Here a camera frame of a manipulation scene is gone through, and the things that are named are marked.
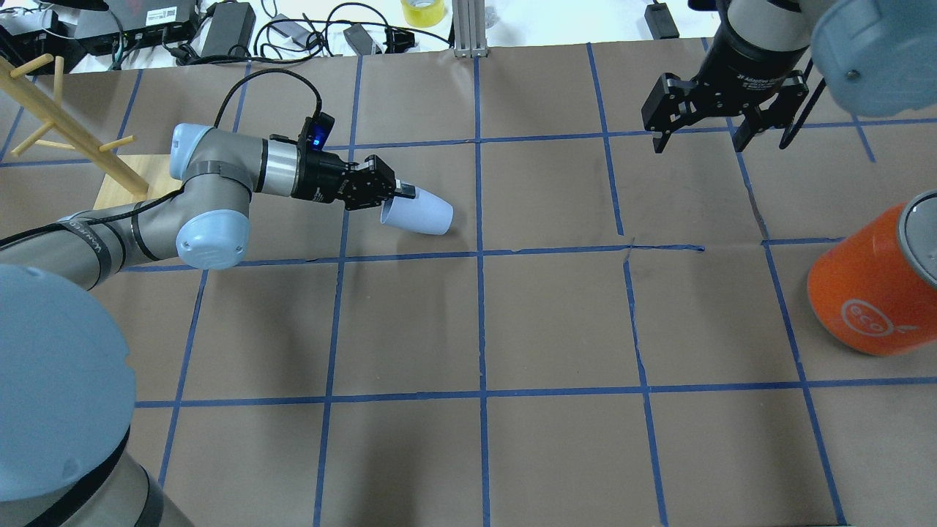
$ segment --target orange can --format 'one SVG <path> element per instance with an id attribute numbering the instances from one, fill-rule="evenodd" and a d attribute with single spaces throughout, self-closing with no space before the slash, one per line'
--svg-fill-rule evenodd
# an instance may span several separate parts
<path id="1" fill-rule="evenodd" d="M 937 190 L 820 257 L 807 291 L 823 326 L 860 352 L 903 354 L 937 341 Z"/>

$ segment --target gray lid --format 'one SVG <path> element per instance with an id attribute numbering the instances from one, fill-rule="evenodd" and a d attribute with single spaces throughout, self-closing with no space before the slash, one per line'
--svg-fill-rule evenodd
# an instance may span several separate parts
<path id="1" fill-rule="evenodd" d="M 898 238 L 911 267 L 937 287 L 937 190 L 908 202 L 898 222 Z"/>

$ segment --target label sticker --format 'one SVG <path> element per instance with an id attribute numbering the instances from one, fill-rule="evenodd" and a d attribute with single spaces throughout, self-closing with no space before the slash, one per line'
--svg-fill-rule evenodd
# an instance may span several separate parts
<path id="1" fill-rule="evenodd" d="M 162 8 L 146 11 L 146 25 L 175 22 L 176 9 L 177 8 Z"/>

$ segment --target electronic device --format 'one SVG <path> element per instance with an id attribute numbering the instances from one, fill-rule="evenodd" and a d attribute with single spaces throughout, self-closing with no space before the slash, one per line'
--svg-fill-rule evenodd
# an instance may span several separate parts
<path id="1" fill-rule="evenodd" d="M 212 25 L 201 46 L 201 56 L 245 56 L 257 16 L 247 2 L 214 5 Z"/>
<path id="2" fill-rule="evenodd" d="M 319 43 L 319 38 L 314 37 L 307 29 L 302 27 L 296 22 L 289 22 L 289 18 L 283 13 L 277 13 L 271 21 L 287 21 L 287 22 L 277 22 L 270 25 L 270 28 L 282 35 L 284 38 L 289 38 L 293 41 L 294 44 L 300 48 L 312 49 Z"/>
<path id="3" fill-rule="evenodd" d="M 199 28 L 196 0 L 109 0 L 111 11 L 83 10 L 78 16 L 74 37 L 92 55 L 109 54 L 118 35 L 117 22 L 138 47 L 158 46 L 163 28 L 169 28 L 167 42 L 189 40 Z"/>
<path id="4" fill-rule="evenodd" d="M 670 8 L 664 3 L 653 3 L 645 8 L 645 21 L 650 35 L 655 40 L 662 38 L 680 38 L 677 24 L 670 14 Z"/>
<path id="5" fill-rule="evenodd" d="M 359 55 L 380 55 L 383 53 L 380 45 L 371 37 L 367 30 L 364 29 L 363 25 L 356 23 L 346 29 L 344 33 L 345 40 L 355 53 Z"/>
<path id="6" fill-rule="evenodd" d="M 68 28 L 59 22 L 54 11 L 32 11 L 0 18 L 0 55 L 10 64 L 21 66 L 45 53 L 65 58 L 65 71 L 71 71 L 86 55 L 81 44 L 67 37 Z M 51 74 L 53 64 L 36 70 Z"/>

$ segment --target paper cup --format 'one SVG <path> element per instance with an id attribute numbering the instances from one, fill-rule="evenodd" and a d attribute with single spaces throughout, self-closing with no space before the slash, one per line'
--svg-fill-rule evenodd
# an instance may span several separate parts
<path id="1" fill-rule="evenodd" d="M 416 198 L 394 196 L 380 209 L 380 223 L 422 234 L 446 234 L 453 223 L 453 206 L 416 187 Z"/>

